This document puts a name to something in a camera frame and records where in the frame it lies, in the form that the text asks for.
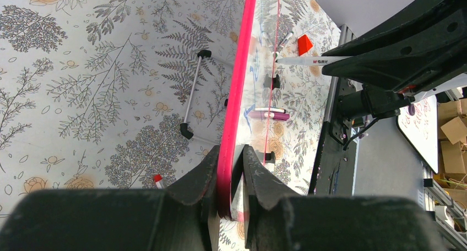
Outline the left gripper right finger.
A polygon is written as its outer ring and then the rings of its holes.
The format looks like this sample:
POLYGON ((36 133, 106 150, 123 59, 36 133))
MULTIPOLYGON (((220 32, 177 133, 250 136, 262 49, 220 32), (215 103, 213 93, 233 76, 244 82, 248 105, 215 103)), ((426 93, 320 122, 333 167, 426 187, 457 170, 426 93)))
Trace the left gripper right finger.
POLYGON ((242 151, 249 250, 445 250, 435 222, 399 197, 300 195, 242 151))

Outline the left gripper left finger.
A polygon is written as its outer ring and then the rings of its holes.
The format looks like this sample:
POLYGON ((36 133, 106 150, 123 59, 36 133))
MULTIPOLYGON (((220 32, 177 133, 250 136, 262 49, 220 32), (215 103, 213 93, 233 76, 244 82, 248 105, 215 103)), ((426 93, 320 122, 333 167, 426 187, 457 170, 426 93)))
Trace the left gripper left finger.
POLYGON ((220 148, 165 189, 48 189, 1 228, 1 250, 215 250, 220 148))

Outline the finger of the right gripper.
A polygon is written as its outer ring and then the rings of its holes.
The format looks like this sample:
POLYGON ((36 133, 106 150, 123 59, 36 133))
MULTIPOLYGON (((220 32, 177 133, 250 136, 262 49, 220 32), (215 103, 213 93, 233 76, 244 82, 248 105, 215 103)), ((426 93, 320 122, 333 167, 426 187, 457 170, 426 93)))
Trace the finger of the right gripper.
POLYGON ((466 72, 466 0, 414 0, 355 40, 326 52, 322 72, 415 93, 466 72))

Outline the pink framed whiteboard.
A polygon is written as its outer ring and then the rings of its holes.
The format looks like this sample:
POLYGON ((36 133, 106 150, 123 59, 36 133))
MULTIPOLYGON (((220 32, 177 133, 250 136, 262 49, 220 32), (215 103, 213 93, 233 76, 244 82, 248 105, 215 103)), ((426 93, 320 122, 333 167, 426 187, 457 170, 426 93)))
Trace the pink framed whiteboard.
POLYGON ((280 12, 281 0, 245 0, 218 159, 216 186, 222 218, 237 216, 232 200, 242 176, 238 159, 244 145, 268 138, 254 133, 252 125, 268 126, 272 119, 254 119, 248 114, 256 107, 272 107, 273 90, 263 83, 266 76, 275 75, 274 52, 287 35, 279 32, 280 12))

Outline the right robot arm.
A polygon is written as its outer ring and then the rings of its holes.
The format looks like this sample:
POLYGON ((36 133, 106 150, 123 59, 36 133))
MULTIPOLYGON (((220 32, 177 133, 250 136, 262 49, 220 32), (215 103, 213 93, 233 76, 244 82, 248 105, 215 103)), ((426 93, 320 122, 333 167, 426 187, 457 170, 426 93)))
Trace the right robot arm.
POLYGON ((341 60, 325 65, 323 74, 363 86, 339 97, 343 117, 397 116, 417 94, 466 72, 466 0, 414 0, 325 55, 341 60))

